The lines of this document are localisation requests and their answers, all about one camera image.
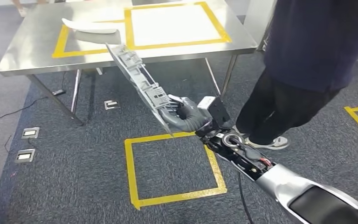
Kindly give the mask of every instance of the sneaker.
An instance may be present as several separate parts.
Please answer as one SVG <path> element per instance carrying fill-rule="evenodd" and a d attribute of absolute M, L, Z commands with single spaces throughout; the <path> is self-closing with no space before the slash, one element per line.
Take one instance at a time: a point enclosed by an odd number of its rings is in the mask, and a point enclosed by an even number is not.
<path fill-rule="evenodd" d="M 249 138 L 246 138 L 245 141 L 248 142 L 248 144 L 253 146 L 254 148 L 266 148 L 266 149 L 271 149 L 271 150 L 284 149 L 289 146 L 289 140 L 282 136 L 279 136 L 278 138 L 274 139 L 272 141 L 272 144 L 269 144 L 269 145 L 259 145 L 259 144 L 253 143 L 253 142 L 249 141 Z"/>
<path fill-rule="evenodd" d="M 27 15 L 27 11 L 28 11 L 28 9 L 25 7 L 19 9 L 20 16 L 25 17 Z"/>
<path fill-rule="evenodd" d="M 239 133 L 241 136 L 246 135 L 246 133 L 242 133 L 242 132 L 238 131 L 238 128 L 237 128 L 236 125 L 232 126 L 231 128 L 234 129 L 234 131 L 236 131 L 237 133 Z"/>

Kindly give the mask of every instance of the table top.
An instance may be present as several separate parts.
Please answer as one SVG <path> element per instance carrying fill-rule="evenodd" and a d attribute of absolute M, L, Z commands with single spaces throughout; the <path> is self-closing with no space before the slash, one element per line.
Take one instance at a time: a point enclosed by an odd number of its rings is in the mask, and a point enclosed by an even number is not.
<path fill-rule="evenodd" d="M 111 21 L 114 34 L 74 32 L 72 21 Z M 257 43 L 224 0 L 133 6 L 131 0 L 37 5 L 0 62 L 4 76 L 113 66 L 104 42 L 126 44 L 145 63 L 253 53 Z"/>

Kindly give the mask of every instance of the black pants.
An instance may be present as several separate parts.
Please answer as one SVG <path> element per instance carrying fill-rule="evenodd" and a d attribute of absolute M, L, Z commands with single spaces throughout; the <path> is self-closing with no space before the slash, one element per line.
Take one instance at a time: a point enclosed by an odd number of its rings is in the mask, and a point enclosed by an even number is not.
<path fill-rule="evenodd" d="M 236 126 L 259 145 L 308 123 L 340 90 L 316 92 L 274 80 L 264 70 L 238 116 Z"/>

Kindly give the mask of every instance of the gray glove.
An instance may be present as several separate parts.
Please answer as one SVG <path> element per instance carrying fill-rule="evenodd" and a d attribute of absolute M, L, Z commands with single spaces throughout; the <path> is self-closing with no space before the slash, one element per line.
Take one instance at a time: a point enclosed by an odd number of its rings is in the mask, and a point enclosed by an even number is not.
<path fill-rule="evenodd" d="M 178 113 L 185 116 L 185 119 L 178 118 L 171 115 L 165 108 L 159 109 L 161 117 L 164 121 L 184 132 L 194 132 L 200 129 L 207 120 L 202 116 L 197 108 L 195 102 L 191 99 L 184 97 L 183 106 L 178 109 Z"/>

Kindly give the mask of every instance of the metal ring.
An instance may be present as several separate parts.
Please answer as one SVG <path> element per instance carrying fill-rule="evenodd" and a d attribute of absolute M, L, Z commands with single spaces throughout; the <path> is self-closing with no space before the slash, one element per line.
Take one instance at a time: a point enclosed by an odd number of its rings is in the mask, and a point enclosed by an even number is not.
<path fill-rule="evenodd" d="M 243 143 L 243 140 L 242 140 L 242 137 L 237 135 L 237 134 L 226 134 L 222 141 L 223 141 L 223 144 L 230 147 L 230 148 L 237 148 L 238 145 L 234 145 L 234 144 L 231 144 L 231 142 L 229 141 L 230 137 L 236 137 L 237 139 L 239 139 L 240 143 Z"/>

